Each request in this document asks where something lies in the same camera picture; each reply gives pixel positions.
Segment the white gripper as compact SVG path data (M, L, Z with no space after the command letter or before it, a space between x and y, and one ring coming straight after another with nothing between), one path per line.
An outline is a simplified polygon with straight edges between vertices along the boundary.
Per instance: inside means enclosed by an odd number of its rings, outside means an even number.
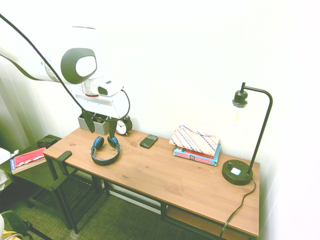
M77 102L85 109L82 111L82 117L91 133L95 132L93 113L105 115L108 117L120 119L128 115L128 98L123 91L119 91L112 96L98 95L91 97L85 95L81 90L81 85L71 85L70 92ZM109 120L108 143L116 146L118 140L115 137L117 120Z

